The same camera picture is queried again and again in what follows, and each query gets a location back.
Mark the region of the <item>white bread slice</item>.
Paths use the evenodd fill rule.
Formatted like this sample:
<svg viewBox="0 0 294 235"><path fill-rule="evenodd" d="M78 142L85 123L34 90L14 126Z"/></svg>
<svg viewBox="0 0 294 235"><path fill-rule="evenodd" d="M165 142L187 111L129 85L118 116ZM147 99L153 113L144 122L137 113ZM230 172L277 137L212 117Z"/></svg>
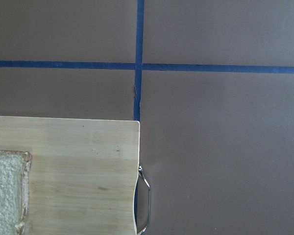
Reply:
<svg viewBox="0 0 294 235"><path fill-rule="evenodd" d="M31 159L29 152L0 150L0 235L25 234Z"/></svg>

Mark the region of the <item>bamboo cutting board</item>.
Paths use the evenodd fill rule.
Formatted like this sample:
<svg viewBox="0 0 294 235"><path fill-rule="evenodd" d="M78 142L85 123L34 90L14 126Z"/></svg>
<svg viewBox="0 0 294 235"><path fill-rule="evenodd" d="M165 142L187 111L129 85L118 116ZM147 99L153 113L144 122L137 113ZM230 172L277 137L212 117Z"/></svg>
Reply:
<svg viewBox="0 0 294 235"><path fill-rule="evenodd" d="M27 235L134 235L140 124L0 116L0 150L29 152Z"/></svg>

